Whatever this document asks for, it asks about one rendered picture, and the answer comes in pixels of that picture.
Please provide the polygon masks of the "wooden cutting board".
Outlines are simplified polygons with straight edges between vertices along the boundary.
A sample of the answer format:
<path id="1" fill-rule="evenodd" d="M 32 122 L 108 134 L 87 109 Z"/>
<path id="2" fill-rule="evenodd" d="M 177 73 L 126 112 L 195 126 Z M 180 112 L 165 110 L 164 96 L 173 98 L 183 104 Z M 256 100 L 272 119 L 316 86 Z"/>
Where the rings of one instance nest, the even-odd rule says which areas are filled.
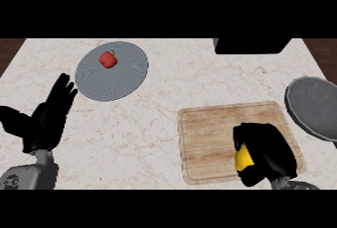
<path id="1" fill-rule="evenodd" d="M 307 163 L 278 102 L 250 102 L 177 111 L 179 149 L 183 178 L 189 185 L 238 181 L 233 127 L 270 123 L 293 149 L 297 173 Z"/>

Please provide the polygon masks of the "black appliance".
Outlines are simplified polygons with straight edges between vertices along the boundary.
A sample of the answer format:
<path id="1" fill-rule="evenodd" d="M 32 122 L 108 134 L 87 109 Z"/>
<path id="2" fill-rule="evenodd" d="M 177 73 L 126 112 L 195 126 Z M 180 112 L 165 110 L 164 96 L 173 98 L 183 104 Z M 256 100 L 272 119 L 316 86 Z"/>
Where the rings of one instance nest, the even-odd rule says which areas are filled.
<path id="1" fill-rule="evenodd" d="M 276 54 L 290 41 L 290 38 L 214 38 L 214 52 L 217 54 Z"/>

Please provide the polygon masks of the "yellow lemon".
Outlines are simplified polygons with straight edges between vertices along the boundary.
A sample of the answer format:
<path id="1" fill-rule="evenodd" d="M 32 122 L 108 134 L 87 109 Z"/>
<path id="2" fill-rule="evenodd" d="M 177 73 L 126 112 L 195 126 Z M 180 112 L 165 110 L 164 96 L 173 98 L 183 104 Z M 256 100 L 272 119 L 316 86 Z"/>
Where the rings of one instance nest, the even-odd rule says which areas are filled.
<path id="1" fill-rule="evenodd" d="M 242 144 L 239 151 L 235 153 L 235 169 L 242 171 L 248 166 L 254 165 L 253 158 L 250 157 L 247 146 Z"/>

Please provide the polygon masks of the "grey round plate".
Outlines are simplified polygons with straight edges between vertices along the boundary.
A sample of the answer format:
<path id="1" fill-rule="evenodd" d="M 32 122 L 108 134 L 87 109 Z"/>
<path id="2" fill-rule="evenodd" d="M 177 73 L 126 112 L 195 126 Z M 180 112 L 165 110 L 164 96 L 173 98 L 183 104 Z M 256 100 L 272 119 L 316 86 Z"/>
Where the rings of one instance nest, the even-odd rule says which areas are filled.
<path id="1" fill-rule="evenodd" d="M 100 56 L 109 52 L 117 64 L 108 69 Z M 75 84 L 81 94 L 97 102 L 124 98 L 139 88 L 149 70 L 148 56 L 131 43 L 114 41 L 94 47 L 78 62 Z"/>

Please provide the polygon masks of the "grey pan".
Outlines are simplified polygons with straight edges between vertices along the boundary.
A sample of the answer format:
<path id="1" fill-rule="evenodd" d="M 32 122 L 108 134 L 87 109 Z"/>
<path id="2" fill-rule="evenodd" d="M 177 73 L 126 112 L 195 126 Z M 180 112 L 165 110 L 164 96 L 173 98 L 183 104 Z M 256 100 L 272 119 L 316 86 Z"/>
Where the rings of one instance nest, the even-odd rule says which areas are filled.
<path id="1" fill-rule="evenodd" d="M 285 88 L 284 104 L 300 128 L 337 145 L 337 85 L 319 77 L 297 78 Z"/>

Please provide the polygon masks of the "red bell pepper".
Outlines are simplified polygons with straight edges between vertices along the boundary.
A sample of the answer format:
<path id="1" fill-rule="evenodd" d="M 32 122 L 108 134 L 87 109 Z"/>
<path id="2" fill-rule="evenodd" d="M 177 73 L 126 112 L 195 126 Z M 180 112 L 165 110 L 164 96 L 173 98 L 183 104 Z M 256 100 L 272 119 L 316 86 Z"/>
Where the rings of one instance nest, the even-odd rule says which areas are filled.
<path id="1" fill-rule="evenodd" d="M 99 58 L 99 63 L 102 66 L 109 69 L 115 66 L 117 64 L 117 58 L 114 57 L 114 51 L 111 52 L 103 52 Z"/>

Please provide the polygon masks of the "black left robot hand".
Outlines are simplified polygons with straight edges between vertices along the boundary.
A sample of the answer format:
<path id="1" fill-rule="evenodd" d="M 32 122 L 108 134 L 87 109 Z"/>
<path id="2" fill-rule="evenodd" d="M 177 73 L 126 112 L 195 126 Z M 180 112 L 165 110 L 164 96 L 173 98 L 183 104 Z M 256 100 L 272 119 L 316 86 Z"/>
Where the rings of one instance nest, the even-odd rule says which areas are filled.
<path id="1" fill-rule="evenodd" d="M 46 101 L 28 116 L 13 108 L 0 105 L 0 124 L 4 131 L 22 139 L 22 152 L 52 150 L 62 138 L 69 112 L 78 90 L 69 75 L 60 74 Z"/>

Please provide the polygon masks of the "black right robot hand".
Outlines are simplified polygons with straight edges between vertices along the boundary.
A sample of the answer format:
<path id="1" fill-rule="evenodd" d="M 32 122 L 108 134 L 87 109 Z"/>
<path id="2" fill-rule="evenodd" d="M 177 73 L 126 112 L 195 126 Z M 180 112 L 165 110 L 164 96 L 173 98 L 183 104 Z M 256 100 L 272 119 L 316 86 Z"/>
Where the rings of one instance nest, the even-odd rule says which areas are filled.
<path id="1" fill-rule="evenodd" d="M 281 177 L 297 177 L 296 155 L 281 131 L 272 124 L 242 123 L 233 127 L 235 152 L 247 146 L 254 165 L 236 170 L 245 187 L 263 179 L 270 182 Z"/>

